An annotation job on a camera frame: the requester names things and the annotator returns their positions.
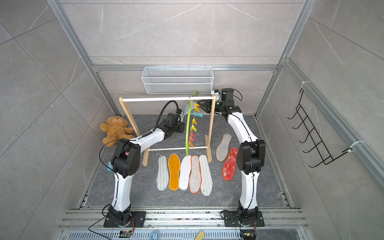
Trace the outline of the blue-grey foam insole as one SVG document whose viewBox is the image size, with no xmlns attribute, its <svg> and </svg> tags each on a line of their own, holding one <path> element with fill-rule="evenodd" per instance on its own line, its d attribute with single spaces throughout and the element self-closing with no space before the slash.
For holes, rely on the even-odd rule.
<svg viewBox="0 0 384 240">
<path fill-rule="evenodd" d="M 188 104 L 186 105 L 186 107 L 184 108 L 184 110 L 182 111 L 182 114 L 181 114 L 182 122 L 185 122 L 184 116 L 188 115 L 188 112 L 189 112 L 189 109 L 190 109 L 190 103 L 191 102 L 189 101 Z"/>
</svg>

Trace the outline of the yellow fuzzy insole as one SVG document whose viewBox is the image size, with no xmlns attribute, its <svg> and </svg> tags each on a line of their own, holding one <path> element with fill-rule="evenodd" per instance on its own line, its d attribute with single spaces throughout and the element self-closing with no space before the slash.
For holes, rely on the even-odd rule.
<svg viewBox="0 0 384 240">
<path fill-rule="evenodd" d="M 172 154 L 168 161 L 168 167 L 170 171 L 170 183 L 169 188 L 172 191 L 176 191 L 179 188 L 179 175 L 180 175 L 180 168 L 181 168 L 181 162 L 176 154 Z"/>
</svg>

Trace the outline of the white foam insole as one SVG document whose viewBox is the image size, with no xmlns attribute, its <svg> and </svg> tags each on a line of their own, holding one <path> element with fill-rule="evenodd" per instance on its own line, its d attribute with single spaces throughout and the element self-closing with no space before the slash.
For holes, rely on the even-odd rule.
<svg viewBox="0 0 384 240">
<path fill-rule="evenodd" d="M 186 190 L 189 187 L 189 179 L 191 173 L 191 156 L 185 156 L 181 162 L 179 189 Z"/>
</svg>

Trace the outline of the grey felt yellow-edged insole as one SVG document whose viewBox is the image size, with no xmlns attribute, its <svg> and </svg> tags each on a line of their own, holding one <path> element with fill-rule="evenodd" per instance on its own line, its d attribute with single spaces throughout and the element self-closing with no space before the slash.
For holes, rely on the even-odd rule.
<svg viewBox="0 0 384 240">
<path fill-rule="evenodd" d="M 230 134 L 224 134 L 223 138 L 217 147 L 216 157 L 218 161 L 224 161 L 229 153 L 229 144 L 232 140 L 232 136 Z"/>
</svg>

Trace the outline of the grey striped insole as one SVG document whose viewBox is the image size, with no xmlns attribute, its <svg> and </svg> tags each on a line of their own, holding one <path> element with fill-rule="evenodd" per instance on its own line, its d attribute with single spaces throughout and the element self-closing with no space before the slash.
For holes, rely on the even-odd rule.
<svg viewBox="0 0 384 240">
<path fill-rule="evenodd" d="M 212 192 L 213 182 L 207 156 L 201 155 L 199 161 L 202 175 L 201 191 L 204 196 L 209 196 Z"/>
<path fill-rule="evenodd" d="M 158 175 L 157 175 L 157 188 L 160 191 L 166 189 L 169 183 L 169 173 L 167 166 L 167 158 L 165 156 L 161 156 L 158 159 Z"/>
</svg>

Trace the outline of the grey felt orange-edged insole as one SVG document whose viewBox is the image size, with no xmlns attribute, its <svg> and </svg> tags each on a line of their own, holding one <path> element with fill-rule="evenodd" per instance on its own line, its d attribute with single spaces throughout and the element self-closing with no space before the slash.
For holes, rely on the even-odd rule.
<svg viewBox="0 0 384 240">
<path fill-rule="evenodd" d="M 202 182 L 200 162 L 198 156 L 192 156 L 191 158 L 191 173 L 189 179 L 190 192 L 197 194 L 200 190 Z"/>
</svg>

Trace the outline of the red orange-edged insole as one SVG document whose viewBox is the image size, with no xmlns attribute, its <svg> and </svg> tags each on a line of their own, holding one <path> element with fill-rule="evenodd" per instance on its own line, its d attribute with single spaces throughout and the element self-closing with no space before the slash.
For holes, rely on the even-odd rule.
<svg viewBox="0 0 384 240">
<path fill-rule="evenodd" d="M 237 154 L 238 154 L 238 149 L 237 148 L 231 148 L 230 153 L 227 157 L 227 160 L 224 163 L 223 166 L 223 178 L 226 181 L 230 181 L 236 170 L 236 159 L 237 159 Z"/>
</svg>

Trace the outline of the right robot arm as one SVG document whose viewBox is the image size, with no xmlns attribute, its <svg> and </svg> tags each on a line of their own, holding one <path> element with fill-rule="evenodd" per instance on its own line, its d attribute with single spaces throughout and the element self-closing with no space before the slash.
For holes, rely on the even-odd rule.
<svg viewBox="0 0 384 240">
<path fill-rule="evenodd" d="M 215 101 L 201 100 L 198 104 L 208 114 L 216 113 L 225 117 L 240 142 L 236 163 L 242 174 L 242 193 L 237 214 L 240 224 L 248 226 L 259 216 L 257 185 L 265 163 L 266 144 L 252 133 L 242 110 L 235 105 L 234 89 L 215 90 L 213 95 L 217 97 Z"/>
</svg>

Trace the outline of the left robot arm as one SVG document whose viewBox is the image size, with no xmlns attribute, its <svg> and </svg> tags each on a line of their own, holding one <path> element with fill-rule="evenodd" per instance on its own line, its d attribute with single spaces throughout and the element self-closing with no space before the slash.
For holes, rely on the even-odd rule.
<svg viewBox="0 0 384 240">
<path fill-rule="evenodd" d="M 104 227 L 125 227 L 134 225 L 130 214 L 131 185 L 134 174 L 140 166 L 140 156 L 152 145 L 169 138 L 173 133 L 183 133 L 182 110 L 174 100 L 168 101 L 161 110 L 155 127 L 132 140 L 119 140 L 111 160 L 115 173 L 114 199 L 108 207 Z"/>
</svg>

